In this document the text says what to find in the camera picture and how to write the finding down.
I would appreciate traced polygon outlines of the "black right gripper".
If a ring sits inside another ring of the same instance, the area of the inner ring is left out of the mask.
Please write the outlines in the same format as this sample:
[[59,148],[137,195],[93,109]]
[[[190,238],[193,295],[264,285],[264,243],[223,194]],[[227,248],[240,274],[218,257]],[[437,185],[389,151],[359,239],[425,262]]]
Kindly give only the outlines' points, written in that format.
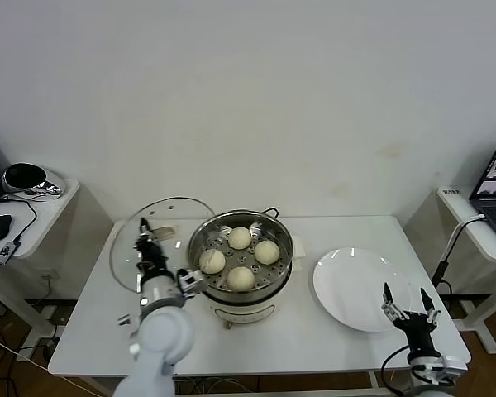
[[420,294],[426,314],[405,313],[393,301],[388,283],[384,283],[381,308],[389,321],[405,334],[410,351],[408,353],[409,360],[421,357],[439,357],[439,352],[434,347],[431,334],[437,327],[436,319],[441,311],[435,308],[432,298],[424,288],[420,289]]

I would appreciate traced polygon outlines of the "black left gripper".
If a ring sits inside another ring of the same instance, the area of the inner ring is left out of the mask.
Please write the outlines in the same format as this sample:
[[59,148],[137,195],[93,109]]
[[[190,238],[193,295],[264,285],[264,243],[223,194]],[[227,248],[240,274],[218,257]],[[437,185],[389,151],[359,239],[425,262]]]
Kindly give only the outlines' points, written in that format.
[[135,249],[140,254],[136,268],[140,271],[141,282],[158,276],[167,276],[167,258],[164,256],[157,236],[150,232],[150,225],[145,217],[140,219],[139,232],[139,241]]

